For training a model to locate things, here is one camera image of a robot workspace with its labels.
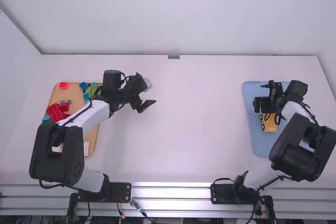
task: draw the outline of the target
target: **colorful blocks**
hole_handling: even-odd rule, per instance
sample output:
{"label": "colorful blocks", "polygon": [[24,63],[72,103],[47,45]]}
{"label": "colorful blocks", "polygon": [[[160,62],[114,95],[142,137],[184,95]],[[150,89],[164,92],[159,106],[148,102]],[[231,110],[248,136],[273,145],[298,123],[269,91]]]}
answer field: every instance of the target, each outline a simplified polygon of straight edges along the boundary
{"label": "colorful blocks", "polygon": [[44,118],[42,118],[42,122],[43,123],[51,123],[50,115],[45,116]]}
{"label": "colorful blocks", "polygon": [[59,120],[62,120],[63,119],[63,112],[61,111],[61,109],[60,108],[58,108],[58,110],[57,111],[55,111],[54,113],[52,113],[51,115],[50,115],[50,119],[51,119],[51,121],[53,122],[53,123],[56,123],[56,122],[58,122]]}
{"label": "colorful blocks", "polygon": [[70,104],[67,102],[61,103],[59,108],[61,109],[62,112],[69,111]]}
{"label": "colorful blocks", "polygon": [[54,103],[47,108],[47,113],[50,115],[56,112],[57,110],[59,110],[59,105],[57,103]]}
{"label": "colorful blocks", "polygon": [[63,119],[63,112],[57,103],[50,105],[47,108],[47,113],[50,115],[50,119],[53,123]]}
{"label": "colorful blocks", "polygon": [[70,114],[64,114],[63,119],[68,118],[69,116],[71,116],[71,115]]}
{"label": "colorful blocks", "polygon": [[67,82],[61,82],[59,84],[60,89],[68,89],[68,86],[69,86],[69,83],[67,83]]}
{"label": "colorful blocks", "polygon": [[85,82],[82,82],[79,86],[83,91],[85,91],[89,88],[89,86]]}
{"label": "colorful blocks", "polygon": [[87,104],[88,102],[89,102],[89,93],[88,92],[85,92],[84,94],[83,94],[83,98],[84,98],[84,101],[85,101],[85,104]]}

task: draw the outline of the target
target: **blue board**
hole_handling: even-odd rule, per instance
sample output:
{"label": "blue board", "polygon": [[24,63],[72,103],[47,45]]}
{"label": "blue board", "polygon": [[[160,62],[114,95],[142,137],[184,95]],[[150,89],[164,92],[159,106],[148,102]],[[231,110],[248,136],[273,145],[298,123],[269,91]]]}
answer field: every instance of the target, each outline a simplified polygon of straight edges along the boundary
{"label": "blue board", "polygon": [[[261,129],[261,120],[259,119],[260,114],[254,113],[252,102],[254,97],[267,97],[269,95],[269,89],[260,87],[267,83],[268,81],[247,81],[243,84],[243,94],[253,152],[258,157],[268,158],[272,146],[286,126],[286,121],[281,120],[276,133],[267,133]],[[286,90],[289,82],[282,81],[281,83],[283,90]]]}

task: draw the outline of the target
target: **yellow object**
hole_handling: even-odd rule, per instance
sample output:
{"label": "yellow object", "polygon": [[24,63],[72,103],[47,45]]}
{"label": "yellow object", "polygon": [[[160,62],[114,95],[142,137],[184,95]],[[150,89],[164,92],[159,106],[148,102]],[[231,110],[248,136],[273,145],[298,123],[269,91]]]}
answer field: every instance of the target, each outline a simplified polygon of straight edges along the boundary
{"label": "yellow object", "polygon": [[262,121],[261,129],[265,132],[277,132],[278,126],[275,123],[276,113],[266,113],[260,115],[260,120]]}

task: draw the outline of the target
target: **connector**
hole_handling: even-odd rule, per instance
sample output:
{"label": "connector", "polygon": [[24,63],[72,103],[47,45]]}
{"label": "connector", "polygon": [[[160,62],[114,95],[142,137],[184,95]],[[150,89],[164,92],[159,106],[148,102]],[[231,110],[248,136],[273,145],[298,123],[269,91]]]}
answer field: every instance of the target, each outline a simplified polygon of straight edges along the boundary
{"label": "connector", "polygon": [[118,213],[119,213],[121,219],[124,220],[126,218],[126,216],[122,213],[122,211],[118,210]]}
{"label": "connector", "polygon": [[131,200],[130,205],[131,205],[132,207],[135,207],[135,208],[137,209],[138,212],[140,212],[143,216],[146,217],[146,214],[145,214],[144,211],[142,210],[142,207],[140,207],[140,205],[139,205],[136,201]]}

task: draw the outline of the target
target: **green block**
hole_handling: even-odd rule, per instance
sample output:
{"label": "green block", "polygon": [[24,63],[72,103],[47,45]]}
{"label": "green block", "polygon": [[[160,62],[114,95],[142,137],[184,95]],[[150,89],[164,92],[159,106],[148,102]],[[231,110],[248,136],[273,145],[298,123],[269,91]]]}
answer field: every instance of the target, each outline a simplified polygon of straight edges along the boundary
{"label": "green block", "polygon": [[93,94],[95,93],[95,91],[97,90],[98,87],[100,87],[101,85],[91,85],[90,86],[90,90],[89,90],[89,98],[93,97]]}

